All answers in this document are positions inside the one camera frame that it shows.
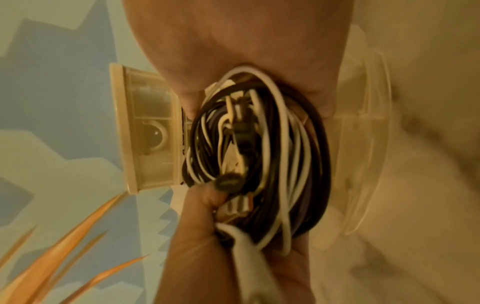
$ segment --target palm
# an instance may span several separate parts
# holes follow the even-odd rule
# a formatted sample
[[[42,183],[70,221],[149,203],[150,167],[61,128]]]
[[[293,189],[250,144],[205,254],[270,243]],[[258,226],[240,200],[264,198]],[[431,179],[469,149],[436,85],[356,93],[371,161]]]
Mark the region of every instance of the palm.
[[[324,117],[333,113],[351,0],[124,3],[140,46],[190,117],[204,89],[244,63],[300,90]]]

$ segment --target cord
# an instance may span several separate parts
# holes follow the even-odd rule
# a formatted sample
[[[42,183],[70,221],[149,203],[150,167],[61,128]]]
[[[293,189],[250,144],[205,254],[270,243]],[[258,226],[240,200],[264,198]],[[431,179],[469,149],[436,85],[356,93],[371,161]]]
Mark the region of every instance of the cord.
[[[219,90],[239,73],[256,80]],[[242,96],[234,100],[236,92]],[[308,113],[315,134],[286,107],[284,96]],[[258,249],[281,237],[280,253],[287,255],[292,236],[307,232],[322,217],[331,187],[327,138],[314,106],[294,89],[256,68],[234,68],[209,91],[190,132],[184,181],[193,186],[214,180],[229,198],[251,193],[252,210],[234,224]],[[229,153],[235,155],[234,168],[228,168]]]

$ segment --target skin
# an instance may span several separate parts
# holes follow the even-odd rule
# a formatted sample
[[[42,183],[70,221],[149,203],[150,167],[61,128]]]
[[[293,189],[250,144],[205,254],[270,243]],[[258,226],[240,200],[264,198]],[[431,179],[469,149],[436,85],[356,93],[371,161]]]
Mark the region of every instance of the skin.
[[[123,0],[140,47],[177,93],[190,119],[204,90],[233,67],[251,64],[307,97],[323,118],[335,92],[353,0]],[[236,82],[245,80],[239,76]],[[231,254],[214,233],[213,186],[188,192],[156,303],[237,303]],[[288,303],[310,304],[308,236],[289,256],[264,251]]]

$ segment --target hand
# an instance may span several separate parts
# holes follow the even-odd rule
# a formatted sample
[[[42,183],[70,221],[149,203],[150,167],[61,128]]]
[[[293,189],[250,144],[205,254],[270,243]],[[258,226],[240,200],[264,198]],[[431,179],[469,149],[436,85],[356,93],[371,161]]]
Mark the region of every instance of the hand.
[[[213,210],[226,195],[212,183],[192,187],[166,258],[155,303],[233,304],[240,302],[231,253],[215,235]],[[308,236],[292,240],[292,250],[280,257],[266,249],[265,257],[287,303],[313,304],[310,288]]]
[[[138,43],[194,118],[204,90],[253,64],[335,110],[353,0],[124,0]]]

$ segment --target cable bundle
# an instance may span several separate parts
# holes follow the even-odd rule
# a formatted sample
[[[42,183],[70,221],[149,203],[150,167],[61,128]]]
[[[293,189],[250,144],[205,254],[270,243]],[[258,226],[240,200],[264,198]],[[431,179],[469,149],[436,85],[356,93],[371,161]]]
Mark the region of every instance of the cable bundle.
[[[218,91],[239,73],[257,79]],[[233,99],[233,93],[240,96]],[[286,107],[285,97],[308,113],[315,134]],[[315,107],[292,88],[250,66],[231,70],[205,98],[189,140],[184,181],[191,187],[214,180],[229,193],[217,220],[222,214],[223,222],[248,233],[259,249],[281,234],[281,253],[287,255],[292,237],[323,216],[331,187],[327,138]],[[237,161],[233,168],[229,153]]]

